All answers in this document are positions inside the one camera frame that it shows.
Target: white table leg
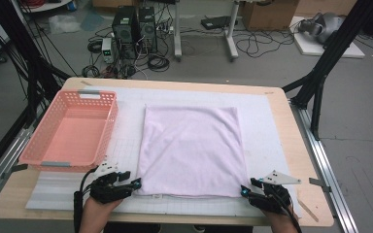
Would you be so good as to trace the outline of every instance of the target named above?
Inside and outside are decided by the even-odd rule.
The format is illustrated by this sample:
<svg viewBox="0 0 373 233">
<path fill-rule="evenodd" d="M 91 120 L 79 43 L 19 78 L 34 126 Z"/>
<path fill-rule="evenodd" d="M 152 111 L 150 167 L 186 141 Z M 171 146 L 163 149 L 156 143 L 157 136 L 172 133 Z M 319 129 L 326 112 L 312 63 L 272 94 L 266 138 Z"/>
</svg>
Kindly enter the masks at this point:
<svg viewBox="0 0 373 233">
<path fill-rule="evenodd" d="M 238 51 L 235 47 L 234 40 L 232 39 L 232 33 L 234 32 L 235 20 L 237 18 L 239 8 L 239 1 L 234 1 L 232 6 L 231 21 L 229 22 L 229 28 L 225 31 L 226 42 L 228 43 L 229 50 L 231 51 L 231 59 L 238 58 Z"/>
<path fill-rule="evenodd" d="M 175 27 L 174 27 L 174 53 L 178 60 L 183 55 L 181 49 L 181 32 L 180 32 L 180 0 L 175 1 Z"/>
</svg>

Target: folded cloth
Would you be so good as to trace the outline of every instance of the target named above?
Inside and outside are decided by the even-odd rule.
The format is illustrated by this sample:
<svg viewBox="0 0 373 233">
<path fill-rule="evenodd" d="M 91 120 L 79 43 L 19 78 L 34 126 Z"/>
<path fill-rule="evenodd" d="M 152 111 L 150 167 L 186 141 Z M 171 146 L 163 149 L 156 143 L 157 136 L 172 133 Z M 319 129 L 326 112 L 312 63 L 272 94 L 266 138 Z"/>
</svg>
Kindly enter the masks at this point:
<svg viewBox="0 0 373 233">
<path fill-rule="evenodd" d="M 236 108 L 147 106 L 140 195 L 240 197 L 248 183 Z"/>
</svg>

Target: concrete floor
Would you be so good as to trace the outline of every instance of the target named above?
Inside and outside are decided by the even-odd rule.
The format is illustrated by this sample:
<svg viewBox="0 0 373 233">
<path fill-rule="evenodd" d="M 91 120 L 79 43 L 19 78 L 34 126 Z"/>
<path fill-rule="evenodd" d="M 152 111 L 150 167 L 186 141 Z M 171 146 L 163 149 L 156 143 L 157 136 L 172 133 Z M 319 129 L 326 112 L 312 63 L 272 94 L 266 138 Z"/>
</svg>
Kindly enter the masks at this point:
<svg viewBox="0 0 373 233">
<path fill-rule="evenodd" d="M 69 14 L 63 9 L 35 15 L 45 22 L 50 15 Z M 85 10 L 74 12 L 78 21 L 87 16 Z M 111 24 L 102 21 L 96 30 Z M 182 25 L 200 28 L 194 19 L 182 20 Z M 78 73 L 88 64 L 87 39 L 95 31 L 50 35 L 72 68 Z M 224 39 L 201 34 L 183 34 L 184 56 L 177 62 L 168 40 L 170 68 L 163 73 L 146 70 L 150 81 L 228 83 L 282 87 L 306 74 L 319 57 L 301 55 L 295 44 L 281 46 L 260 58 L 250 58 L 243 52 L 230 62 Z M 322 143 L 359 232 L 373 232 L 373 49 L 355 41 L 365 53 L 363 59 L 342 58 L 329 74 L 322 100 L 320 135 Z M 373 47 L 373 41 L 365 41 Z M 267 50 L 276 45 L 265 45 Z M 66 64 L 50 49 L 52 62 L 72 74 Z M 142 73 L 132 79 L 145 80 Z M 288 93 L 288 98 L 296 91 Z M 12 63 L 0 64 L 0 139 L 25 107 L 26 102 Z M 73 230 L 71 221 L 2 220 L 0 232 L 53 232 Z M 164 225 L 163 232 L 192 232 L 187 225 Z M 270 232 L 268 227 L 256 227 L 254 232 Z M 330 228 L 305 228 L 304 232 L 340 232 L 336 223 Z"/>
</svg>

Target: wooden tabletop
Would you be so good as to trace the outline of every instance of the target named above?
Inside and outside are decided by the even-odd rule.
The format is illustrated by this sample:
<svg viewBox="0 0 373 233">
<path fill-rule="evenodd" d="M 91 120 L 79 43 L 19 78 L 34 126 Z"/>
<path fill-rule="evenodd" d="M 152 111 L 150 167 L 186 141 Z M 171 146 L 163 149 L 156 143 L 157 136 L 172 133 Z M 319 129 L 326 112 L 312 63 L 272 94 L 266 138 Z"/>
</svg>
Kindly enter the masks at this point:
<svg viewBox="0 0 373 233">
<path fill-rule="evenodd" d="M 297 199 L 302 211 L 302 218 L 299 220 L 300 225 L 331 226 L 333 224 L 332 213 L 322 193 L 321 187 L 308 183 L 309 178 L 316 179 L 317 175 L 288 104 L 288 99 L 280 88 L 206 83 L 100 80 L 88 78 L 71 78 L 65 83 L 63 88 L 80 89 L 87 85 L 265 95 L 269 100 L 291 175 L 303 181 L 302 184 L 295 185 Z M 0 193 L 0 218 L 73 219 L 73 212 L 71 211 L 36 211 L 25 209 L 26 203 L 38 180 L 38 176 L 39 171 L 32 168 L 15 172 L 11 175 Z M 191 224 L 267 224 L 265 217 L 241 216 L 163 216 L 112 213 L 111 220 Z"/>
</svg>

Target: pink plastic basket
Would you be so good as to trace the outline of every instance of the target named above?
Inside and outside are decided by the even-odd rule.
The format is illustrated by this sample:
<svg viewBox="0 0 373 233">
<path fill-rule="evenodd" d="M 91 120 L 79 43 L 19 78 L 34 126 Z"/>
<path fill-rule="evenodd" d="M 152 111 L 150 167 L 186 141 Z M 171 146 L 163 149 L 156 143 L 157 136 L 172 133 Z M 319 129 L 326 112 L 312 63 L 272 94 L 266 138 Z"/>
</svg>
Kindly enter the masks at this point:
<svg viewBox="0 0 373 233">
<path fill-rule="evenodd" d="M 117 114 L 113 91 L 60 90 L 19 162 L 42 171 L 86 172 L 104 159 Z"/>
</svg>

